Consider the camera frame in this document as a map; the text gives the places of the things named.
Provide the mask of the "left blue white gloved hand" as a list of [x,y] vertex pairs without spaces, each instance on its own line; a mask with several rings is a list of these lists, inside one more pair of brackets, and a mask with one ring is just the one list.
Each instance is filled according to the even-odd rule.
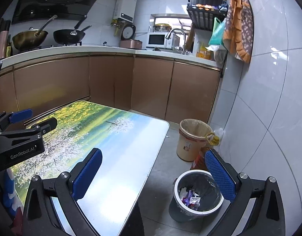
[[16,192],[14,174],[10,168],[4,171],[3,176],[3,205],[11,218],[16,217],[18,209],[23,212],[23,204]]

